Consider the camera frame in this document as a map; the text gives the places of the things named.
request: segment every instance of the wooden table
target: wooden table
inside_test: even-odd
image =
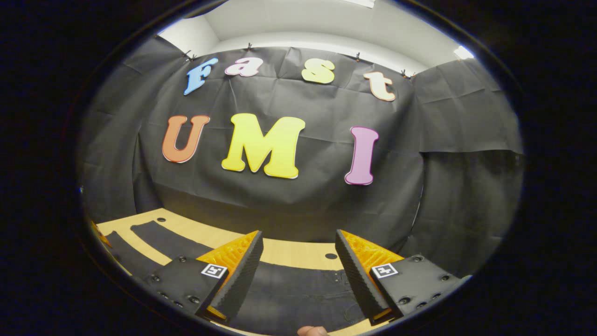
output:
[[[164,218],[166,221],[159,222],[157,221],[158,218]],[[180,236],[214,249],[246,234],[212,227],[179,216],[166,209],[157,209],[126,218],[116,219],[110,222],[104,222],[97,224],[97,227],[104,236],[107,236],[112,232],[116,232],[125,242],[142,253],[145,257],[157,262],[160,265],[168,264],[171,261],[169,257],[151,247],[131,230],[133,225],[141,225],[150,221],[155,221],[159,225]],[[328,259],[325,257],[325,255],[328,253],[336,254],[334,243],[301,243],[264,238],[263,253],[260,260],[276,265],[309,268],[313,270],[343,269],[340,258]],[[259,335],[252,332],[222,326],[215,322],[212,323],[222,328],[238,332],[239,334]],[[372,327],[368,320],[363,320],[348,328],[331,331],[330,335],[353,336],[378,328],[385,324],[387,324],[387,322]]]

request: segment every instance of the orange letter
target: orange letter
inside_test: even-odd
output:
[[[378,99],[391,102],[396,99],[396,95],[389,93],[386,90],[386,84],[391,84],[390,78],[385,78],[381,72],[370,72],[365,74],[365,78],[369,80],[369,86],[371,87],[371,93]]]
[[[196,115],[191,118],[190,123],[193,124],[193,128],[190,130],[189,140],[186,147],[179,150],[176,148],[176,138],[179,136],[180,126],[186,120],[187,118],[183,115],[175,115],[168,119],[168,130],[166,130],[164,143],[162,144],[162,154],[168,161],[178,163],[189,161],[197,150],[203,125],[210,122],[210,118],[206,115]]]

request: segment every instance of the blue letter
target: blue letter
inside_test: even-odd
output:
[[[187,75],[189,76],[189,85],[187,86],[187,89],[184,91],[185,96],[200,88],[201,85],[205,83],[201,76],[207,77],[207,75],[209,75],[211,72],[210,65],[214,65],[217,62],[218,59],[214,57],[211,60],[203,63],[202,65],[199,65],[197,68],[192,69],[187,73]]]

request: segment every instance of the pink letter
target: pink letter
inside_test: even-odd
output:
[[[373,182],[371,174],[373,143],[379,139],[379,135],[372,129],[359,126],[351,127],[350,132],[355,137],[355,152],[352,154],[352,167],[344,177],[344,181],[348,184],[371,184]]]
[[[224,70],[226,75],[250,77],[259,73],[257,69],[263,64],[263,60],[257,57],[247,57],[239,59],[235,63]]]

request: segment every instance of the ceiling light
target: ceiling light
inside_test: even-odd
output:
[[[454,50],[454,54],[456,54],[456,56],[458,56],[459,59],[474,59],[475,57],[473,56],[473,54],[470,53],[470,51],[464,49],[464,47],[461,45],[458,47],[458,49]]]
[[[367,8],[373,8],[373,3],[375,3],[375,0],[342,0],[342,1],[350,2],[351,4],[365,6]]]

